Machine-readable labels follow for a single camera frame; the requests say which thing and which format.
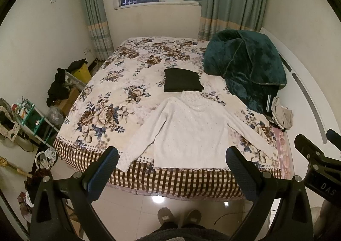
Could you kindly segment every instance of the dark teal blanket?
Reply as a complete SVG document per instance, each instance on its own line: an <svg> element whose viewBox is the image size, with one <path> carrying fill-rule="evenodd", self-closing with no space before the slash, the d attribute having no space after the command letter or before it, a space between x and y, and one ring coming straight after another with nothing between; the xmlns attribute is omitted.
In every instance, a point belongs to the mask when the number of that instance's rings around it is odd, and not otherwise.
<svg viewBox="0 0 341 241"><path fill-rule="evenodd" d="M268 95L286 84L277 49L261 33L224 30L216 33L204 54L204 72L225 79L229 91L258 113L266 112Z"/></svg>

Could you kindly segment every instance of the person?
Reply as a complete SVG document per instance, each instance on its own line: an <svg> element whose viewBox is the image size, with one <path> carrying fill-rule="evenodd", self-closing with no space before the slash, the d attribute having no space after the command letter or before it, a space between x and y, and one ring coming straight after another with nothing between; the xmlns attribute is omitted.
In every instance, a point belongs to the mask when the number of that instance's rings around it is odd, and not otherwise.
<svg viewBox="0 0 341 241"><path fill-rule="evenodd" d="M161 227L140 238L139 241L227 241L230 239L229 236L221 232L199 225L201 213L196 209L190 211L180 228L173 213L167 207L161 208L157 217Z"/></svg>

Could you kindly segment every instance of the person's leg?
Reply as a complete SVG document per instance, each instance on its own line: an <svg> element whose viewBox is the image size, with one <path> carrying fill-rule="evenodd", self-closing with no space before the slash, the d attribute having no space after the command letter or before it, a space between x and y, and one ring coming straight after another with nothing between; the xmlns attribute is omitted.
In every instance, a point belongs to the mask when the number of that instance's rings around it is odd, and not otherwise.
<svg viewBox="0 0 341 241"><path fill-rule="evenodd" d="M184 219L181 228L199 228L205 229L205 227L199 225L201 221L201 213L199 210L192 210Z"/></svg>
<svg viewBox="0 0 341 241"><path fill-rule="evenodd" d="M167 207L161 208L157 213L157 217L159 219L161 227L154 232L158 232L165 229L178 228L178 225L175 223L175 218L172 212Z"/></svg>

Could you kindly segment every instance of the yellow box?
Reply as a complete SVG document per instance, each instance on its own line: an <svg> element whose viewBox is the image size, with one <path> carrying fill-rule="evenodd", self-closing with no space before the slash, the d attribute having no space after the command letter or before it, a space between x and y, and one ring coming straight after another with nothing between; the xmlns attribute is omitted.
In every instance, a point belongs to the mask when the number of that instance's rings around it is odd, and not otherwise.
<svg viewBox="0 0 341 241"><path fill-rule="evenodd" d="M88 82L90 81L90 79L92 78L88 67L86 66L86 64L84 63L83 66L81 66L81 68L79 70L76 70L75 72L72 73L76 78L78 78L80 81L88 84Z"/></svg>

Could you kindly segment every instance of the floral blanket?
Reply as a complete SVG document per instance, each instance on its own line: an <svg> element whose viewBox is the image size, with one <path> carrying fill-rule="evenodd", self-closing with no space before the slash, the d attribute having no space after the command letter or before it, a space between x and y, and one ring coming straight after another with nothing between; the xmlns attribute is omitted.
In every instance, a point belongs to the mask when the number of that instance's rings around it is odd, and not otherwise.
<svg viewBox="0 0 341 241"><path fill-rule="evenodd" d="M228 105L234 114L273 146L266 155L237 132L231 138L246 159L260 170L281 177L276 138L265 116L246 108L230 94L224 79L203 72L203 53L208 42L194 39L149 37L130 38L102 65L71 108L55 141L61 157L84 171L108 147L122 154L130 138L150 113L169 96L165 93L164 69L184 68L200 75L201 95ZM241 191L228 170L154 169L153 145L123 173L115 170L110 182L122 187L175 197L240 197Z"/></svg>

